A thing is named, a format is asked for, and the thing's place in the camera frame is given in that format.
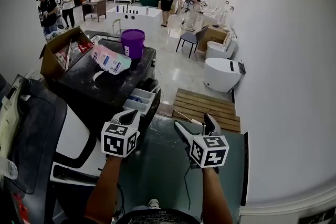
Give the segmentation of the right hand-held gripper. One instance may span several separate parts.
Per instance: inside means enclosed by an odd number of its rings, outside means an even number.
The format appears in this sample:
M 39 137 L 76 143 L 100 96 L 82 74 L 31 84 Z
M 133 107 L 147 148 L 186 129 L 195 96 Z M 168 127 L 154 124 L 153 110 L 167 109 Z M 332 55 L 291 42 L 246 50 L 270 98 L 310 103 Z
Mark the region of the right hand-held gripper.
M 224 166 L 229 144 L 217 121 L 208 113 L 204 114 L 204 135 L 193 133 L 179 121 L 174 121 L 174 129 L 189 147 L 191 169 L 218 168 Z

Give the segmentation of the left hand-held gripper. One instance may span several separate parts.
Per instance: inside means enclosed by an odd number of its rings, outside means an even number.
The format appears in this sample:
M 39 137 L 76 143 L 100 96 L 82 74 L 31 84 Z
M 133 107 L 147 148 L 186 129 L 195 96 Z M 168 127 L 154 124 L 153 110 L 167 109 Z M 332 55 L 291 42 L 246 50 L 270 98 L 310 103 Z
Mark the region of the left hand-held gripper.
M 125 158 L 137 147 L 141 113 L 138 110 L 124 110 L 106 122 L 101 132 L 103 153 Z

